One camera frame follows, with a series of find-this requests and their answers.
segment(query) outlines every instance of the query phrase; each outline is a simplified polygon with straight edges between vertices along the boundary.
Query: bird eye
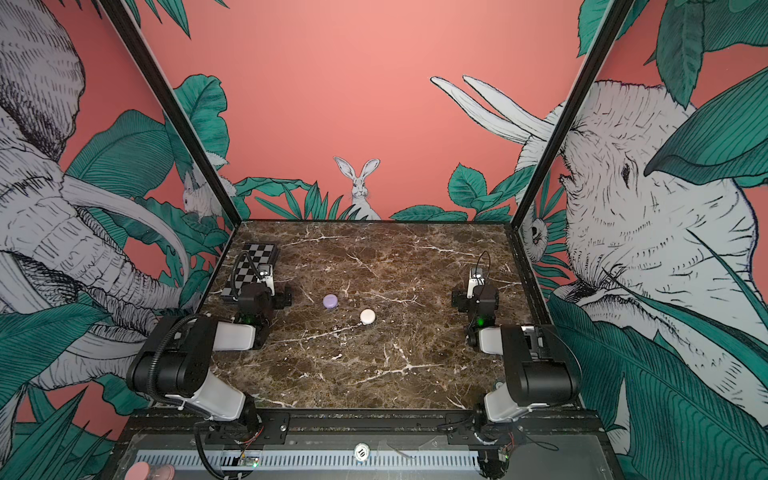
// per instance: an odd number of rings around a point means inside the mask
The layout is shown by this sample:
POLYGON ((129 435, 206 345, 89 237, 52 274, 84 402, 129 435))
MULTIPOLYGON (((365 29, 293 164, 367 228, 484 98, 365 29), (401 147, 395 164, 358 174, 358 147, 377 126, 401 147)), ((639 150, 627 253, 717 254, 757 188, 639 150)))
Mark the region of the bird eye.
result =
POLYGON ((621 168, 621 178, 624 179, 624 185, 627 185, 627 188, 629 188, 629 165, 624 164, 621 168))

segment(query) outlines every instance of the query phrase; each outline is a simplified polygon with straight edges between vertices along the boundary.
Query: rabbit ear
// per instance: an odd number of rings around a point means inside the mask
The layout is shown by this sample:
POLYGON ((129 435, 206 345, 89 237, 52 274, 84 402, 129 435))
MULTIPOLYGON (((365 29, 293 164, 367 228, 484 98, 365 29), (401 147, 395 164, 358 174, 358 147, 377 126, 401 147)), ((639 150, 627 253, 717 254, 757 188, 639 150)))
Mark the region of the rabbit ear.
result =
POLYGON ((366 166, 362 168, 362 173, 360 174, 360 178, 368 177, 370 174, 373 173, 373 171, 377 168, 379 168, 379 161, 378 158, 374 158, 372 160, 368 160, 366 162, 366 166))
POLYGON ((355 175, 355 169, 352 168, 352 165, 350 165, 346 160, 338 157, 334 157, 333 160, 335 160, 336 164, 339 165, 339 170, 341 170, 341 173, 344 174, 345 177, 351 178, 352 180, 357 179, 357 175, 355 175))
POLYGON ((184 174, 184 189, 192 190, 192 177, 189 172, 184 174))

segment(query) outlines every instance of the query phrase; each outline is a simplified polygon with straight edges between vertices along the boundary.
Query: rabbit illustration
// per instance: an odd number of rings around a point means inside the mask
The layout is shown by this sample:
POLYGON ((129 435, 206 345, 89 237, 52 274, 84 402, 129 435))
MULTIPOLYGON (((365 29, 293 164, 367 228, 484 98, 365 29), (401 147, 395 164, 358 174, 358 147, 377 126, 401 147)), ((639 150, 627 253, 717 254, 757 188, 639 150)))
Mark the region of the rabbit illustration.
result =
POLYGON ((352 165, 343 158, 334 157, 333 160, 339 165, 341 173, 352 180, 352 209, 350 212, 359 209, 355 215, 355 220, 381 220, 382 218, 368 205, 368 189, 366 188, 366 177, 379 167, 379 159, 374 158, 366 162, 359 177, 355 175, 355 169, 352 168, 352 165))
MULTIPOLYGON (((227 163, 227 161, 219 155, 211 152, 206 153, 208 161, 216 170, 227 163)), ((236 193, 235 186, 221 175, 219 175, 219 179, 224 187, 224 191, 227 192, 227 195, 232 197, 236 193)), ((184 194, 182 198, 184 199, 184 211, 187 213, 196 213, 198 221, 200 221, 202 217, 209 217, 210 215, 216 215, 217 217, 223 215, 221 203, 203 178, 202 173, 197 170, 197 166, 192 168, 191 175, 190 172, 187 172, 184 175, 184 194)))

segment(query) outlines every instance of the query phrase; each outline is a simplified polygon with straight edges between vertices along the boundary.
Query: pink wall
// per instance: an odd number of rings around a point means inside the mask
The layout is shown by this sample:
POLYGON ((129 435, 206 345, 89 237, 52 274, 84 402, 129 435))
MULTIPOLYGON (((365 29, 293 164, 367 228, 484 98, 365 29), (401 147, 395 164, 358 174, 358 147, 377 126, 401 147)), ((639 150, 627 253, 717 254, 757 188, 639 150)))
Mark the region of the pink wall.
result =
MULTIPOLYGON (((230 164, 220 173, 233 183, 317 180, 331 201, 345 194, 343 209, 351 182, 333 157, 358 173, 379 158, 366 185, 382 219, 415 204, 462 210, 447 192, 458 163, 480 170, 489 188, 515 168, 520 146, 475 125, 430 77, 480 78, 544 116, 567 97, 583 60, 577 2, 187 4, 190 38, 138 2, 141 30, 174 87, 192 74, 222 81, 230 164)), ((275 217, 247 203, 252 217, 275 217)))

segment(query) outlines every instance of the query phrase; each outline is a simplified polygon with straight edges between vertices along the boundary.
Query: rabbit head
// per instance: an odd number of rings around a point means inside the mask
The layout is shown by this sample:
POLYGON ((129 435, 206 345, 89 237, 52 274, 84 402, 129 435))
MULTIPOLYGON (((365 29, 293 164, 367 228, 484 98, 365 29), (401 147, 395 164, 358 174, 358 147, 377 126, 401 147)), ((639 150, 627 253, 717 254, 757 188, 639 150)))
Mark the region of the rabbit head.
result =
POLYGON ((366 188, 366 177, 373 173, 373 171, 379 167, 379 159, 374 158, 366 162, 366 165, 362 168, 362 172, 358 177, 355 175, 355 169, 346 160, 339 157, 334 157, 333 160, 339 165, 339 170, 345 177, 352 180, 352 198, 365 198, 368 197, 368 188, 366 188))

